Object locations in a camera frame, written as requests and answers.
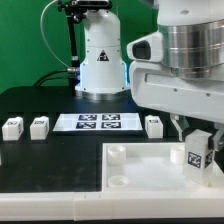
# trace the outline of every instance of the black tabletop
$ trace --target black tabletop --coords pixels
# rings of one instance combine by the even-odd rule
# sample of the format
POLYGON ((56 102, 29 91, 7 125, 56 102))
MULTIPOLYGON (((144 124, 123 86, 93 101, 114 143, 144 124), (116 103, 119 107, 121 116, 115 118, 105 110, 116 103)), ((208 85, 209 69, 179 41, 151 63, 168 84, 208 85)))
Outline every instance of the black tabletop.
MULTIPOLYGON (((140 108, 131 97, 98 102, 72 96, 67 87, 17 87, 0 95, 0 105, 1 126, 11 117, 24 119, 24 133, 18 141, 4 142, 0 138, 0 193, 101 191, 103 143, 177 141, 169 114, 140 108), (146 115, 157 115, 164 124, 165 138, 149 140, 144 129, 53 132, 61 113, 138 113, 143 128, 146 115), (49 117, 50 132, 44 141, 31 141, 29 127, 33 119, 40 116, 49 117)), ((221 168, 223 160, 223 154, 218 154, 221 168)), ((156 219, 138 220, 138 223, 223 223, 223 219, 193 220, 156 219)), ((137 220, 113 222, 136 223, 137 220)))

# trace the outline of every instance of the white plastic block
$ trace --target white plastic block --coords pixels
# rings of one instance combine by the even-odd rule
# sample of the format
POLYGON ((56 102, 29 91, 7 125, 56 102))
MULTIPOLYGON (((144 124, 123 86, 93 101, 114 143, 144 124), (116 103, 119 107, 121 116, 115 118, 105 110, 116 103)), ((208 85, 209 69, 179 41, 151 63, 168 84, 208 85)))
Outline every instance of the white plastic block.
POLYGON ((145 117, 145 130, 149 138, 163 138, 163 123, 158 116, 145 117))
POLYGON ((31 140, 44 140, 49 132, 49 118, 37 117, 30 126, 31 140))
POLYGON ((16 141, 24 131, 23 118, 9 118, 2 127, 4 141, 16 141))
POLYGON ((185 140, 184 175, 200 185, 209 184, 215 152, 208 148, 210 133, 196 130, 185 140))

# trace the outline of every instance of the green wall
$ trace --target green wall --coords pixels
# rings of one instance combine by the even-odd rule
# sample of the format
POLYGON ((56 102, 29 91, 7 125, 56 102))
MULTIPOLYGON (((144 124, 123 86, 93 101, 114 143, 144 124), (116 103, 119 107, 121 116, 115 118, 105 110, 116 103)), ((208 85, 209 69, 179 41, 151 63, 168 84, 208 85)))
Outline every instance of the green wall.
MULTIPOLYGON (((40 16, 51 0, 0 1, 0 93, 15 86, 31 86, 44 74, 64 68, 46 48, 40 32, 40 16)), ((157 11, 138 0, 113 0, 112 11, 121 21, 121 45, 124 61, 129 65, 126 45, 156 30, 157 11)), ((55 53, 70 63, 68 31, 64 13, 56 4, 44 19, 46 37, 55 53)), ((76 25, 78 51, 85 57, 82 25, 76 25)), ((65 84, 48 82, 48 85, 65 84)))

